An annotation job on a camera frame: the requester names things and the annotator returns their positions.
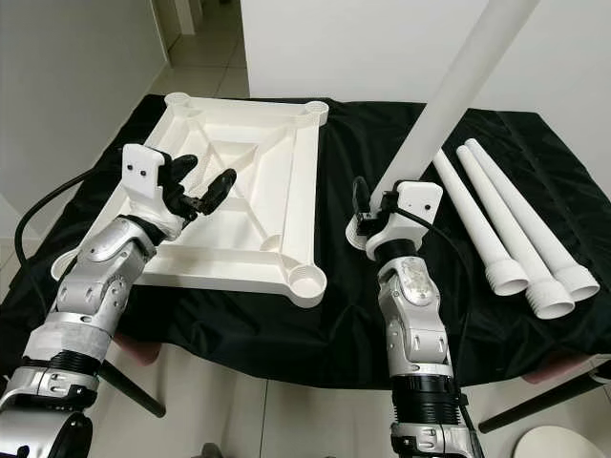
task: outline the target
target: white plastic pipe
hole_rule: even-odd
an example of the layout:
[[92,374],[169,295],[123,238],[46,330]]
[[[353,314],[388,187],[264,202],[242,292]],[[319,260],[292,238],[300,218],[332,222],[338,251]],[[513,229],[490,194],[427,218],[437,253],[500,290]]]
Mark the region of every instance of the white plastic pipe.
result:
[[495,294],[510,296],[523,291],[528,285],[528,276],[519,263],[509,256],[443,151],[439,150],[432,163],[484,262],[486,278]]
[[577,264],[545,221],[537,214],[514,184],[488,156],[477,140],[465,145],[501,195],[519,225],[535,246],[556,279],[564,285],[573,301],[583,301],[599,292],[600,286],[584,266]]
[[419,179],[539,0],[490,0],[424,112],[371,195],[377,212],[400,179]]
[[526,299],[535,315],[543,320],[551,320],[572,312],[575,308],[573,299],[562,283],[552,277],[469,148],[461,146],[456,153],[505,248],[528,275],[530,282],[526,288]]

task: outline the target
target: table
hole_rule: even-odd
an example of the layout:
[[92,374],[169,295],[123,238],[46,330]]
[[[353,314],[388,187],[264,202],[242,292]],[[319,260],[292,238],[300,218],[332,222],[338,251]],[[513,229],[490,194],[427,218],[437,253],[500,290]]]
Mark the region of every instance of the table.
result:
[[[257,377],[323,387],[389,387],[377,269],[346,243],[344,229],[351,215],[352,180],[361,175],[371,186],[377,182],[423,105],[322,100],[330,112],[321,129],[317,178],[315,259],[328,278],[321,304],[301,309],[283,296],[135,286],[119,324],[121,333],[177,344]],[[164,108],[158,95],[141,101],[96,164],[99,173],[82,184],[33,257],[34,275],[48,301],[57,287],[49,268],[78,245],[118,184],[122,145],[143,142]],[[537,114],[469,110],[444,145],[459,171],[453,151],[472,136],[577,261],[592,270],[601,291],[579,302],[573,313],[550,322],[538,320],[523,295],[495,296],[444,196],[435,224],[455,240],[471,267],[473,296],[466,297],[465,274],[443,240],[428,234],[420,254],[441,292],[451,349],[467,301],[473,301],[461,384],[522,375],[556,350],[611,352],[611,203]],[[423,179],[440,183],[432,168]],[[37,307],[30,284],[18,273],[0,307],[0,374],[11,374],[19,366],[28,335],[40,324]]]

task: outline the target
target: tiled floor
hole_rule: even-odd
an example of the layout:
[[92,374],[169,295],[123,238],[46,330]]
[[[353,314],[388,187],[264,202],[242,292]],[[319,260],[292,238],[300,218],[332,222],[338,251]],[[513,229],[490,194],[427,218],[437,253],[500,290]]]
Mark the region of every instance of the tiled floor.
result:
[[[208,11],[203,31],[182,37],[170,50],[167,69],[152,88],[195,96],[248,97],[239,6]],[[17,262],[0,247],[0,293]],[[158,361],[138,366],[112,345],[109,359],[167,405],[158,419],[102,383],[89,414],[95,423],[92,458],[107,456],[189,458],[204,442],[221,446],[226,458],[394,457],[390,447],[390,394],[325,390],[259,380],[165,345]],[[542,385],[521,379],[466,389],[475,423],[591,368]],[[599,388],[521,422],[481,435],[488,458],[509,458],[516,440],[540,425],[570,427],[611,456],[611,403]]]
[[248,97],[240,5],[236,1],[215,8],[212,2],[206,5],[201,31],[181,36],[172,46],[170,67],[153,84],[153,94]]

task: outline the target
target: white wall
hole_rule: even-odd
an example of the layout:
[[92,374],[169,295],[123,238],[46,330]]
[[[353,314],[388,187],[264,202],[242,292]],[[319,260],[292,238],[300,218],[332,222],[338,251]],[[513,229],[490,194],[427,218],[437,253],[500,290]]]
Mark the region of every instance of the white wall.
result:
[[[485,4],[242,0],[250,93],[426,101]],[[542,0],[474,102],[542,114],[609,196],[610,17],[608,0]]]
[[[149,0],[0,0],[0,195],[8,205],[23,214],[89,169],[164,65]],[[34,219],[36,233],[63,201]],[[0,213],[0,237],[12,235],[9,213]]]

